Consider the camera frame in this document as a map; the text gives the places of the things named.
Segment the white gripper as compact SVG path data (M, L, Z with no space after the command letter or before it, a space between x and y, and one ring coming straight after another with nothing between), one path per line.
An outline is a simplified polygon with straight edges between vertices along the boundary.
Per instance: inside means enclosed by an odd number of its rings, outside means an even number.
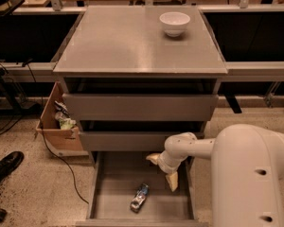
M165 150L162 153L152 153L146 157L154 165L159 167L167 173L166 180L169 184L169 188L174 192L178 187L178 170L181 160L171 157Z

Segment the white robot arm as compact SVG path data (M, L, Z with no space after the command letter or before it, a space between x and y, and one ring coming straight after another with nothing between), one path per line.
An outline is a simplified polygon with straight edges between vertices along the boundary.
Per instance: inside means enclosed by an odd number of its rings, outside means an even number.
M212 227L284 227L279 181L284 179L284 134L237 124L212 139L172 135L161 153L147 159L178 187L178 167L187 157L211 161Z

